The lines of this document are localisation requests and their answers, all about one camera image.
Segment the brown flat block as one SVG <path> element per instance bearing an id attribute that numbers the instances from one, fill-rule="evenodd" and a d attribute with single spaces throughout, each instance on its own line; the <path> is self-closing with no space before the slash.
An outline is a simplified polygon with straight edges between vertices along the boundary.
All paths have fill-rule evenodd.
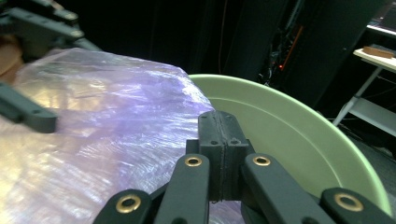
<path id="1" fill-rule="evenodd" d="M 365 46 L 362 49 L 362 51 L 366 54 L 381 57 L 381 58 L 386 58 L 386 59 L 391 59 L 395 56 L 395 53 L 392 50 L 384 49 L 384 48 Z"/>

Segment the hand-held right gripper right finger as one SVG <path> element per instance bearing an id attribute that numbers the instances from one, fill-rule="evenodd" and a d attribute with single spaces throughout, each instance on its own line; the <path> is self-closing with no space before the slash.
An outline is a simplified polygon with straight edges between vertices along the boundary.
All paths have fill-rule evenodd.
<path id="1" fill-rule="evenodd" d="M 252 152 L 250 142 L 245 137 L 237 118 L 227 114 L 223 121 L 224 132 L 224 180 L 223 199 L 239 201 L 243 188 L 240 169 L 245 157 Z"/>

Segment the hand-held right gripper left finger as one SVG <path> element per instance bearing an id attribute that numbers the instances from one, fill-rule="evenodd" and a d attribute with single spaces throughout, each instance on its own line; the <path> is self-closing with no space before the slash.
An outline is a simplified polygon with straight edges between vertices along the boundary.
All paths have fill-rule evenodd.
<path id="1" fill-rule="evenodd" d="M 209 200 L 223 200 L 223 141 L 220 135 L 219 112 L 209 111 L 198 117 L 198 138 L 187 141 L 187 154 L 200 154 L 209 159 Z"/>

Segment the light green plastic bin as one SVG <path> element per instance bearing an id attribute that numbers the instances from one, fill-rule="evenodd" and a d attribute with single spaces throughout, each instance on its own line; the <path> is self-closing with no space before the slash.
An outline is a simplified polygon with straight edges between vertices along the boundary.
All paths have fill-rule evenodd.
<path id="1" fill-rule="evenodd" d="M 309 193 L 351 189 L 393 214 L 372 164 L 318 112 L 250 80 L 208 74 L 191 79 L 215 109 L 237 118 L 256 151 L 275 157 Z"/>

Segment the dark curtain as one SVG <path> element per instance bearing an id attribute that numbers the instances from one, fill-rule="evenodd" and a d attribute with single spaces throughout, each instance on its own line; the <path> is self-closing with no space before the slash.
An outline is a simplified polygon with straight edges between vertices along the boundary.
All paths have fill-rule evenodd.
<path id="1" fill-rule="evenodd" d="M 288 0 L 58 0 L 104 51 L 253 79 Z"/>

